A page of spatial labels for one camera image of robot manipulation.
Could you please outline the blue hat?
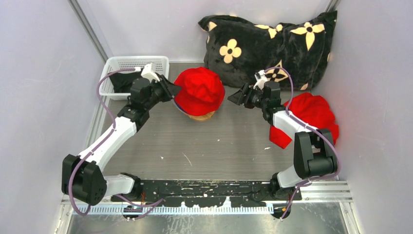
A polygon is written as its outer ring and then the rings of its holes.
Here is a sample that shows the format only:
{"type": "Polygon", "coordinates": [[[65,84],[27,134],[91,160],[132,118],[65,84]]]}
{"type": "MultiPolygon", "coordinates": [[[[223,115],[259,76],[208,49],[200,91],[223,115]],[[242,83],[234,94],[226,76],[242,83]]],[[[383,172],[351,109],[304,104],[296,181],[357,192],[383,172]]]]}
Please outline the blue hat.
{"type": "Polygon", "coordinates": [[[185,112],[175,101],[174,101],[174,105],[176,106],[176,108],[183,113],[186,116],[189,116],[189,114],[187,112],[185,112]]]}

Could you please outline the red hat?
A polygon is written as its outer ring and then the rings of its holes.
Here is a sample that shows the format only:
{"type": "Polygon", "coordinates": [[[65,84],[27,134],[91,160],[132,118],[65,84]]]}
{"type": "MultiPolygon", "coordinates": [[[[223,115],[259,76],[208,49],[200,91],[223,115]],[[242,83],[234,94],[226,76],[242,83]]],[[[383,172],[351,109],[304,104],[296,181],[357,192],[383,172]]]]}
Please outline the red hat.
{"type": "Polygon", "coordinates": [[[225,97],[225,87],[219,75],[205,67],[184,70],[174,84],[181,87],[174,102],[190,116],[199,117],[217,111],[225,97]]]}

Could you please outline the wooden hat stand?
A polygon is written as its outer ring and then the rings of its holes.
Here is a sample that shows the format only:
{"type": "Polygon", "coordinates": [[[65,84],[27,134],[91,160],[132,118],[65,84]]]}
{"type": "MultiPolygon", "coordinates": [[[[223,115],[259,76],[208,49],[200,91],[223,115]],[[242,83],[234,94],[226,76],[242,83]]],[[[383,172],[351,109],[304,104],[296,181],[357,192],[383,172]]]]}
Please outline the wooden hat stand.
{"type": "Polygon", "coordinates": [[[214,116],[214,114],[215,114],[215,111],[212,111],[205,115],[200,115],[200,116],[188,115],[188,117],[195,121],[207,121],[211,119],[214,116]]]}

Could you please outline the black hat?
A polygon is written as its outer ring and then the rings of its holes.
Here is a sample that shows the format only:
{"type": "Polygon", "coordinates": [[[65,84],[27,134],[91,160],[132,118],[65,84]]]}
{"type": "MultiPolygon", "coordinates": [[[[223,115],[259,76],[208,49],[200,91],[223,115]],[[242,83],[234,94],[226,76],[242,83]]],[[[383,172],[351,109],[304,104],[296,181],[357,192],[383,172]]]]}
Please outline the black hat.
{"type": "Polygon", "coordinates": [[[110,76],[114,93],[130,93],[133,82],[141,78],[141,72],[116,73],[110,76]]]}

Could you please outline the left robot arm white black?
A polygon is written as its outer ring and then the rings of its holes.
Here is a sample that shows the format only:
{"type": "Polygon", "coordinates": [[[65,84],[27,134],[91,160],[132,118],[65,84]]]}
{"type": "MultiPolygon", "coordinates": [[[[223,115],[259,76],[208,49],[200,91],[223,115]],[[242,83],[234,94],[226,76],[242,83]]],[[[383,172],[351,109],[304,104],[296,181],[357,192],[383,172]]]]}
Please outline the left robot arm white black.
{"type": "Polygon", "coordinates": [[[122,196],[137,201],[142,195],[141,179],[129,173],[104,176],[107,163],[120,147],[134,136],[150,117],[149,111],[160,102],[173,100],[181,91],[163,75],[158,79],[138,78],[131,87],[128,103],[113,119],[113,124],[92,145],[62,162],[62,192],[72,205],[81,201],[97,205],[107,196],[122,196]]]}

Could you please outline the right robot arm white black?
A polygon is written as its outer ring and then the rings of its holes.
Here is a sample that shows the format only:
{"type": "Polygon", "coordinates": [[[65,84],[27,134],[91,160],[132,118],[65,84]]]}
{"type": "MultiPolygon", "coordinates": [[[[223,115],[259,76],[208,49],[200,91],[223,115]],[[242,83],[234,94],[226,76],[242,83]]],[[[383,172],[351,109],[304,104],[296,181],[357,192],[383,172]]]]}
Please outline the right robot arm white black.
{"type": "Polygon", "coordinates": [[[274,199],[283,200],[291,189],[337,175],[340,167],[332,133],[305,123],[282,105],[278,83],[246,83],[227,99],[248,109],[261,109],[264,120],[294,142],[292,166],[273,174],[270,180],[268,189],[274,199]]]}

